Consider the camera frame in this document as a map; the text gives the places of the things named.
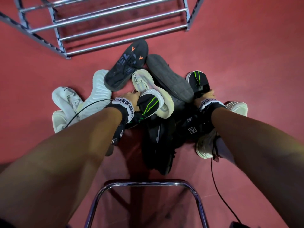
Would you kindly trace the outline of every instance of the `black sneaker with green stripe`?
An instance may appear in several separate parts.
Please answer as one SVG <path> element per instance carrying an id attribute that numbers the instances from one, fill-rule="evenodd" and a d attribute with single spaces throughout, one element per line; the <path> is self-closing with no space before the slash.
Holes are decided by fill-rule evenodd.
<path id="1" fill-rule="evenodd" d="M 155 114 L 155 112 L 164 105 L 162 95 L 155 89 L 146 90 L 138 99 L 137 106 L 140 108 L 139 112 L 134 112 L 134 117 L 131 122 L 126 124 L 126 129 L 130 129 L 138 125 L 144 119 Z"/>
<path id="2" fill-rule="evenodd" d="M 193 89 L 195 98 L 200 98 L 210 91 L 210 86 L 206 75 L 201 71 L 191 71 L 187 74 L 186 80 Z"/>

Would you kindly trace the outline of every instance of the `metal shoe rack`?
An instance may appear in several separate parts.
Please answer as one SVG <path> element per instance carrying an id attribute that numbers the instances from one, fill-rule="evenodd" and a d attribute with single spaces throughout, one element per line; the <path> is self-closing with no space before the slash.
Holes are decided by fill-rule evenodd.
<path id="1" fill-rule="evenodd" d="M 70 59 L 71 56 L 74 56 L 77 54 L 81 54 L 81 53 L 85 53 L 85 52 L 89 52 L 89 51 L 93 51 L 93 50 L 97 50 L 97 49 L 103 49 L 106 47 L 115 46 L 115 45 L 119 45 L 119 44 L 123 44 L 123 43 L 127 43 L 127 42 L 132 42 L 139 38 L 153 37 L 156 35 L 170 33 L 170 32 L 182 30 L 182 29 L 188 31 L 191 28 L 191 25 L 193 24 L 193 21 L 196 18 L 196 15 L 204 0 L 196 1 L 196 5 L 195 5 L 194 9 L 192 10 L 191 14 L 189 12 L 187 0 L 183 0 L 184 8 L 182 8 L 182 9 L 178 9 L 175 11 L 170 11 L 170 12 L 166 12 L 166 13 L 162 13 L 162 14 L 158 14 L 158 15 L 153 15 L 153 16 L 149 16 L 149 17 L 145 17 L 145 18 L 140 18 L 140 19 L 136 19 L 133 21 L 128 21 L 128 22 L 124 22 L 124 23 L 120 23 L 120 24 L 116 24 L 116 25 L 111 25 L 108 27 L 99 28 L 99 29 L 95 29 L 95 30 L 87 31 L 87 32 L 80 33 L 80 34 L 67 36 L 67 37 L 60 37 L 59 31 L 58 31 L 59 27 L 65 27 L 68 25 L 88 21 L 91 19 L 101 18 L 106 15 L 112 15 L 112 14 L 123 12 L 123 11 L 130 11 L 133 9 L 150 6 L 153 4 L 158 4 L 158 3 L 162 3 L 162 2 L 166 2 L 166 1 L 170 1 L 170 0 L 139 0 L 139 1 L 131 2 L 131 3 L 126 3 L 123 5 L 118 5 L 118 6 L 114 6 L 114 7 L 110 7 L 110 8 L 106 8 L 106 9 L 101 9 L 101 10 L 90 12 L 90 13 L 85 13 L 85 14 L 76 15 L 73 17 L 68 17 L 65 19 L 57 18 L 57 12 L 58 12 L 58 10 L 56 9 L 57 7 L 66 6 L 66 5 L 69 5 L 72 3 L 78 3 L 78 2 L 82 2 L 82 1 L 89 1 L 89 0 L 59 0 L 59 1 L 54 1 L 54 2 L 49 2 L 48 0 L 40 0 L 40 1 L 42 2 L 41 5 L 24 8 L 22 0 L 14 0 L 16 7 L 18 9 L 20 23 L 14 21 L 13 19 L 11 19 L 9 16 L 3 14 L 2 12 L 0 12 L 0 20 L 15 27 L 21 33 L 29 36 L 36 42 L 39 42 L 40 44 L 51 49 L 52 51 L 56 52 L 57 54 L 61 55 L 62 57 L 65 57 L 66 59 Z M 42 8 L 48 8 L 51 19 L 52 19 L 52 24 L 32 29 L 29 25 L 29 22 L 26 19 L 26 13 L 28 13 L 30 11 L 42 9 Z M 124 39 L 124 40 L 119 40 L 119 41 L 115 41 L 115 42 L 111 42 L 111 43 L 107 43 L 107 44 L 102 44 L 102 45 L 94 46 L 91 48 L 71 51 L 71 52 L 67 52 L 64 47 L 64 44 L 63 44 L 64 41 L 67 41 L 69 39 L 75 39 L 78 37 L 88 36 L 90 34 L 95 34 L 98 32 L 113 30 L 113 29 L 122 28 L 125 26 L 131 26 L 131 25 L 135 25 L 137 23 L 143 23 L 143 22 L 147 22 L 150 20 L 154 20 L 154 19 L 160 19 L 162 17 L 174 15 L 174 14 L 181 13 L 181 12 L 186 12 L 186 24 L 183 24 L 180 26 L 176 26 L 176 27 L 172 27 L 172 28 L 156 31 L 153 33 Z M 40 32 L 43 30 L 50 30 L 50 29 L 55 30 L 58 46 L 52 45 L 51 43 L 47 42 L 45 39 L 43 39 L 42 37 L 40 37 L 39 35 L 36 34 L 37 32 Z"/>

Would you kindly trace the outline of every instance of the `hand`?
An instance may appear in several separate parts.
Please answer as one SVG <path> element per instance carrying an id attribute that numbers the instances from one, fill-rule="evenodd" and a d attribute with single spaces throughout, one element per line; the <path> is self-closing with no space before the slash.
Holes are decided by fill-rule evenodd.
<path id="1" fill-rule="evenodd" d="M 140 96 L 140 92 L 126 93 L 126 94 L 122 95 L 121 98 L 128 99 L 132 103 L 133 109 L 134 109 L 134 112 L 135 112 L 135 111 L 140 111 L 139 107 L 137 106 L 139 96 Z"/>
<path id="2" fill-rule="evenodd" d="M 199 108 L 203 100 L 211 99 L 211 98 L 216 98 L 214 95 L 214 90 L 210 90 L 209 92 L 205 93 L 200 98 L 195 99 L 194 104 L 197 106 L 197 108 Z"/>

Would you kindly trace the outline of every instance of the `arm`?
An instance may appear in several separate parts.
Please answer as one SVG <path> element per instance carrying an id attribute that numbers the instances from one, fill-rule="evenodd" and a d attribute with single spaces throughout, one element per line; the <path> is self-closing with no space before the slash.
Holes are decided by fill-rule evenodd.
<path id="1" fill-rule="evenodd" d="M 124 96 L 136 106 L 139 93 Z M 54 134 L 0 175 L 0 218 L 17 228 L 62 227 L 88 192 L 122 120 L 106 108 Z"/>
<path id="2" fill-rule="evenodd" d="M 304 224 L 304 145 L 266 123 L 217 108 L 211 121 L 236 165 L 292 228 Z"/>

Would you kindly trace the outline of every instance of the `black cable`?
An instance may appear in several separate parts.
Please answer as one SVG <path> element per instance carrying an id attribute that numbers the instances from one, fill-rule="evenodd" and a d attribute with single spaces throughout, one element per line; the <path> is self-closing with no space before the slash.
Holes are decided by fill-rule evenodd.
<path id="1" fill-rule="evenodd" d="M 113 99 L 103 99 L 103 100 L 99 100 L 99 101 L 96 101 L 96 102 L 93 102 L 93 103 L 87 105 L 87 106 L 84 107 L 81 111 L 79 111 L 77 114 L 75 114 L 75 116 L 70 120 L 70 122 L 65 126 L 65 128 L 67 128 L 67 127 L 71 124 L 71 122 L 74 120 L 74 118 L 77 117 L 78 114 L 80 114 L 84 109 L 86 109 L 86 108 L 89 107 L 90 105 L 93 105 L 93 104 L 95 104 L 95 103 L 97 103 L 97 102 L 100 102 L 100 101 L 108 101 L 108 100 L 113 100 Z"/>
<path id="2" fill-rule="evenodd" d="M 226 201 L 223 199 L 223 197 L 221 196 L 221 194 L 219 193 L 217 187 L 216 187 L 216 184 L 215 184 L 215 180 L 214 180 L 214 176 L 213 176 L 213 170 L 212 170 L 212 160 L 213 160 L 213 156 L 214 156 L 214 153 L 213 153 L 213 150 L 214 150 L 214 143 L 213 143 L 213 146 L 212 146 L 212 156 L 211 156 L 211 175 L 212 175 L 212 179 L 213 179 L 213 183 L 214 183 L 214 186 L 215 186 L 215 189 L 219 195 L 219 197 L 222 199 L 222 201 L 225 203 L 225 205 L 228 207 L 228 209 L 231 211 L 231 213 L 233 213 L 233 215 L 235 216 L 235 218 L 237 219 L 237 221 L 241 223 L 241 221 L 239 220 L 239 218 L 237 217 L 237 215 L 233 212 L 233 210 L 230 208 L 230 206 L 226 203 Z"/>

